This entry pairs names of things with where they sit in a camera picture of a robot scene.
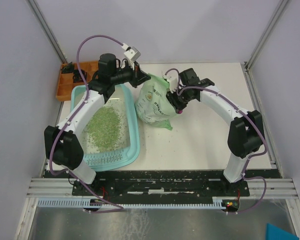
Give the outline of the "green cat litter bag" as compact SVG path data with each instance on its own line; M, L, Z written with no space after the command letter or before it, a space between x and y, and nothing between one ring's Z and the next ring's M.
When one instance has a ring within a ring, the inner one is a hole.
M170 119L177 115L175 108L166 95L170 92L170 84L161 77L150 75L140 89L135 102L137 116L144 123L156 128L172 130Z

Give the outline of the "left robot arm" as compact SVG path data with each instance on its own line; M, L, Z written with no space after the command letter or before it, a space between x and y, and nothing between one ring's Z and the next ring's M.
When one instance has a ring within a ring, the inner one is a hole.
M78 136L102 108L120 84L130 83L134 88L151 77L140 69L137 59L140 52L130 47L124 52L123 68L121 62L112 53L102 54L98 61L98 70L87 85L87 92L69 116L57 126L47 126L44 130L46 157L50 164L63 166L75 178L84 182L83 189L89 195L96 195L101 183L95 179L96 172L84 161L84 151Z

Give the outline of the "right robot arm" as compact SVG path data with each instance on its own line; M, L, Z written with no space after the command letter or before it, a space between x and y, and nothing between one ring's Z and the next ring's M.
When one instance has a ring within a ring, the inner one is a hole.
M209 78L200 79L193 68L177 73L173 78L167 70L163 79L169 83L166 98L180 114L188 103L197 100L217 113L229 126L227 146L230 150L228 164L223 171L225 180L219 183L221 193L232 195L238 189L237 182L245 176L252 157L260 156L265 140L264 124L258 110L248 111L227 98Z

